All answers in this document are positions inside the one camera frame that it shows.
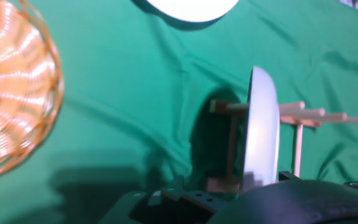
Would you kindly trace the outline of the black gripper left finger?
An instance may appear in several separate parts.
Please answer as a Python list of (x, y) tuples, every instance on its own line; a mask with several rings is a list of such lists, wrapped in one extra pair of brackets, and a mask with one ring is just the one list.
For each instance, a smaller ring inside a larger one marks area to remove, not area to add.
[(226, 206), (204, 191), (186, 191), (183, 178), (152, 194), (124, 194), (98, 224), (205, 224)]

